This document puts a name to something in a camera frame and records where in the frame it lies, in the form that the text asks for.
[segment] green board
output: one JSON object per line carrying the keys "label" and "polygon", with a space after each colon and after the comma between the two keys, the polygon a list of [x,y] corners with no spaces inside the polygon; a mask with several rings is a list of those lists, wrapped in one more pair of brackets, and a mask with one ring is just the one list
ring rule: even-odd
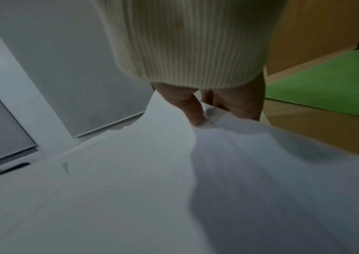
{"label": "green board", "polygon": [[266,98],[359,116],[359,50],[267,85]]}

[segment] hand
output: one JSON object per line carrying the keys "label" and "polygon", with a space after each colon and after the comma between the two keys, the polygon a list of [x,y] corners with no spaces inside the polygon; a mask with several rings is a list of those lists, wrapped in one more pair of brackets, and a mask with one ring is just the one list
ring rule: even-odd
{"label": "hand", "polygon": [[[181,109],[193,126],[204,120],[203,108],[195,97],[198,89],[176,87],[163,83],[153,83],[154,88],[170,104]],[[258,121],[263,110],[265,82],[263,73],[253,81],[239,87],[201,91],[201,101],[231,112],[243,119]]]}

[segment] cream knit sweater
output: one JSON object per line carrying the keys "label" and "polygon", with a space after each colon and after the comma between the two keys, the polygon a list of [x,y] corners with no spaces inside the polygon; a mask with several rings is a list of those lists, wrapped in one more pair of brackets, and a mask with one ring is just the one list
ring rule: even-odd
{"label": "cream knit sweater", "polygon": [[93,0],[115,61],[141,80],[229,88],[263,70],[286,0]]}

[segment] brown wall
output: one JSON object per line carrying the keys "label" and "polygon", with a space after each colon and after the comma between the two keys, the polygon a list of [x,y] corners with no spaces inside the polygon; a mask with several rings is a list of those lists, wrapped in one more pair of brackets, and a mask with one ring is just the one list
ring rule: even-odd
{"label": "brown wall", "polygon": [[290,0],[267,59],[271,75],[359,42],[359,0]]}

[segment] white sheet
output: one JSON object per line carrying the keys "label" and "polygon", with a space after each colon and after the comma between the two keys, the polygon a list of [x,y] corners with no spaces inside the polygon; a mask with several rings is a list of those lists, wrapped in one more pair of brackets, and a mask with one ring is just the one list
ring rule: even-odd
{"label": "white sheet", "polygon": [[192,128],[155,93],[136,123],[60,157],[63,188],[0,254],[359,253],[359,157],[205,110]]}

